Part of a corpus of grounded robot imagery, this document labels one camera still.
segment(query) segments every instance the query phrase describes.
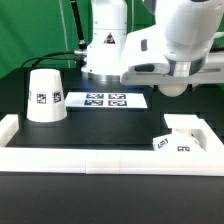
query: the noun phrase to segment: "green wall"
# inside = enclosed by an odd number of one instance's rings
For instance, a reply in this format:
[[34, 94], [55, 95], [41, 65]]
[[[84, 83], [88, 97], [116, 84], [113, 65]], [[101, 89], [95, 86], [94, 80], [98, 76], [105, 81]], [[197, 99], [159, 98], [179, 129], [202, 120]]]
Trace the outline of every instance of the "green wall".
[[[0, 78], [27, 59], [66, 50], [60, 1], [65, 17], [68, 49], [77, 48], [77, 33], [70, 0], [0, 1]], [[131, 0], [128, 4], [128, 32], [131, 29]], [[79, 0], [78, 6], [87, 43], [92, 38], [90, 0]], [[135, 30], [154, 24], [141, 3], [135, 0]], [[68, 63], [45, 61], [51, 67], [68, 67]]]

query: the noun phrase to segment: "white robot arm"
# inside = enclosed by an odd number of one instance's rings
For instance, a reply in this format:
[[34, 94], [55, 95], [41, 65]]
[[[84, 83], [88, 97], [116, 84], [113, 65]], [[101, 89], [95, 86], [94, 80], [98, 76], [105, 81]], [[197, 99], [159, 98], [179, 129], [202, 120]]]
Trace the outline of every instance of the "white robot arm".
[[[214, 38], [220, 36], [215, 32], [223, 16], [224, 1], [142, 1], [155, 14], [156, 25], [128, 35], [121, 82], [159, 85], [168, 96], [180, 95], [188, 84], [223, 83], [219, 66], [223, 54], [209, 57], [209, 51]], [[210, 70], [200, 73], [202, 68]]]
[[91, 0], [93, 39], [82, 75], [98, 81], [120, 80], [120, 59], [126, 41], [125, 0]]

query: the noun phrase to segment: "sticker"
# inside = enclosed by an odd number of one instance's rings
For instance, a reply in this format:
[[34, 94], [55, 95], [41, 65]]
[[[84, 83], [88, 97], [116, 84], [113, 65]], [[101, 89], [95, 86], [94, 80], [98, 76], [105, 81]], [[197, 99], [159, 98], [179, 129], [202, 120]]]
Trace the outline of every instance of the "sticker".
[[31, 101], [31, 99], [32, 99], [32, 92], [29, 91], [29, 100]]
[[105, 44], [115, 44], [114, 38], [112, 33], [109, 33], [106, 40], [104, 41]]
[[61, 102], [61, 93], [60, 92], [54, 93], [53, 95], [54, 95], [54, 103]]
[[164, 147], [167, 144], [168, 144], [168, 139], [166, 138], [158, 144], [158, 148], [161, 149], [162, 147]]
[[109, 100], [108, 106], [110, 106], [110, 107], [126, 107], [127, 101], [126, 100]]
[[87, 99], [103, 99], [104, 94], [103, 93], [87, 93], [86, 98]]
[[177, 151], [178, 152], [190, 152], [190, 147], [188, 146], [177, 146]]
[[85, 100], [85, 106], [103, 106], [103, 100]]
[[37, 94], [37, 103], [46, 104], [46, 94]]
[[126, 94], [109, 94], [109, 99], [125, 100], [126, 99]]

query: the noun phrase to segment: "black table surface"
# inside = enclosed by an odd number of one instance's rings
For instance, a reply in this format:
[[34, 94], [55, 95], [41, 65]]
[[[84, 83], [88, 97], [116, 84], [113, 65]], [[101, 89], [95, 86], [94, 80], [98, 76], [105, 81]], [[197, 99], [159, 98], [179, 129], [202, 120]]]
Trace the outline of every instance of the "black table surface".
[[[151, 150], [169, 133], [164, 113], [196, 114], [224, 140], [224, 92], [216, 85], [175, 98], [150, 87], [84, 80], [61, 69], [64, 95], [73, 92], [143, 93], [147, 109], [68, 108], [60, 122], [26, 119], [29, 68], [0, 80], [0, 119], [19, 114], [10, 147]], [[213, 223], [224, 222], [224, 178], [156, 175], [0, 173], [0, 223]]]

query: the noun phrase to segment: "white card with markers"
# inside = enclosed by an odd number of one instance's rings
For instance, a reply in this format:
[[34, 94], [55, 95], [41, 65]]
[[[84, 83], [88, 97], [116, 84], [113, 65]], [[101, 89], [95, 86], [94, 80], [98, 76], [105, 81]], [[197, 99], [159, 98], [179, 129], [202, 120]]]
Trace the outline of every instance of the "white card with markers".
[[66, 107], [147, 108], [141, 93], [69, 92]]

